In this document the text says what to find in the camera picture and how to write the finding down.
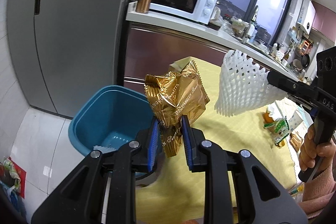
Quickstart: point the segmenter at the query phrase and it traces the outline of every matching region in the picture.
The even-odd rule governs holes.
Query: teal plastic bin
[[[119,149],[151,126],[153,112],[145,95],[110,85],[100,89],[70,123],[71,144],[83,155],[95,145]]]

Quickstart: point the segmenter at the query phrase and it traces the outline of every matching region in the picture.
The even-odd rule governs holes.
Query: black pan
[[[304,69],[308,68],[310,64],[310,57],[308,54],[304,54],[301,59],[301,64]]]

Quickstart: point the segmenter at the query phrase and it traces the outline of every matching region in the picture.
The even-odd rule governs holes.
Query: pink sleeve
[[[332,165],[317,178],[304,185],[303,198],[299,205],[308,218],[314,218],[320,214],[333,196],[335,188]]]

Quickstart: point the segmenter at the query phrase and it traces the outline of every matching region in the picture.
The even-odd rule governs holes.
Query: white foam fruit net
[[[230,117],[282,100],[287,93],[270,85],[265,68],[238,50],[230,50],[223,59],[219,76],[217,113]]]

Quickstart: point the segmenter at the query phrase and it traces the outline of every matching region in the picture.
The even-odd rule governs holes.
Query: white countertop
[[[164,27],[184,33],[188,33],[197,37],[213,41],[217,44],[231,48],[233,50],[240,50],[246,53],[249,57],[252,57],[255,61],[259,61],[268,67],[286,75],[287,77],[298,81],[298,78],[285,70],[281,65],[274,62],[262,53],[244,45],[235,39],[231,35],[223,31],[216,31],[207,26],[198,24],[196,22],[184,20],[182,18],[170,16],[167,14],[157,13],[149,11],[148,14],[141,14],[135,12],[136,2],[132,2],[128,5],[126,20],[132,22],[145,23],[149,25],[155,25]]]

